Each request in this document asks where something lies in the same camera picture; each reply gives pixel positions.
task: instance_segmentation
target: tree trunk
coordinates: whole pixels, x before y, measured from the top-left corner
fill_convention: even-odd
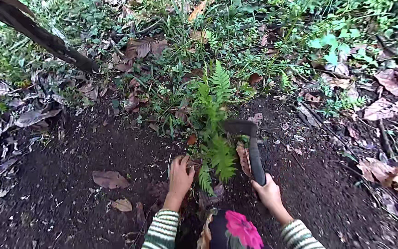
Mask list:
[[[18,8],[5,3],[3,0],[0,0],[0,21],[25,34],[54,56],[75,65],[78,69],[87,73],[98,72],[99,66],[92,59],[67,46],[61,38],[40,27]]]

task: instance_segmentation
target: hand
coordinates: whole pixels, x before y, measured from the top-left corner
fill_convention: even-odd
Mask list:
[[[251,181],[251,185],[259,194],[259,198],[263,205],[268,208],[270,213],[276,217],[276,219],[282,225],[286,225],[294,219],[285,209],[282,199],[280,198],[279,186],[273,181],[270,174],[265,174],[266,184],[264,186],[259,185],[255,181]]]
[[[180,204],[193,183],[195,169],[191,167],[187,174],[187,162],[190,156],[177,156],[170,167],[170,190],[165,198],[164,209],[179,212]]]

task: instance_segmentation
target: person's left hand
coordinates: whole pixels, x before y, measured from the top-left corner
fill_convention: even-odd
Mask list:
[[[164,209],[178,212],[185,194],[193,183],[195,169],[191,167],[187,174],[187,162],[190,156],[177,156],[170,167],[170,190],[165,198]]]

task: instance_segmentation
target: person's right hand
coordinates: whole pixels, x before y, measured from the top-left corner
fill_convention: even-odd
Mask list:
[[[251,185],[257,191],[263,205],[268,208],[270,213],[282,224],[286,225],[293,221],[293,218],[285,209],[280,198],[279,186],[273,181],[270,174],[265,174],[266,184],[259,185],[256,181],[251,181]]]

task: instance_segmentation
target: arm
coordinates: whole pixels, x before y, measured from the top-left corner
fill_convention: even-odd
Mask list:
[[[291,217],[280,198],[279,186],[274,183],[270,174],[265,175],[267,183],[263,187],[255,181],[252,181],[251,184],[271,215],[282,225],[280,237],[286,246],[290,249],[324,249],[324,246],[313,237],[311,231],[301,220]]]
[[[185,194],[190,189],[195,175],[194,167],[187,174],[189,156],[178,156],[170,167],[170,190],[164,206],[153,217],[145,235],[143,249],[173,249],[176,238],[179,209]]]

